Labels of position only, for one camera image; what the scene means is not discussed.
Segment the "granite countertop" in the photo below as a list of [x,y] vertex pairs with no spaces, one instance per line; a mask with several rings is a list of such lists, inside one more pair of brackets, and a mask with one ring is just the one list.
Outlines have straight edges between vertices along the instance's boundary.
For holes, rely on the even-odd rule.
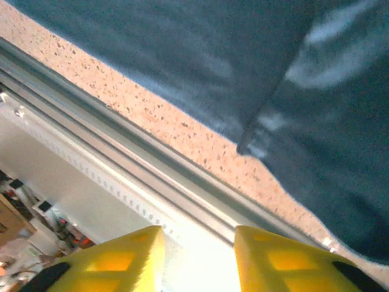
[[0,11],[0,37],[389,285],[388,267],[372,264],[347,251],[310,211],[296,203],[281,188],[260,161],[236,154],[235,144],[43,28],[4,0],[0,0]]

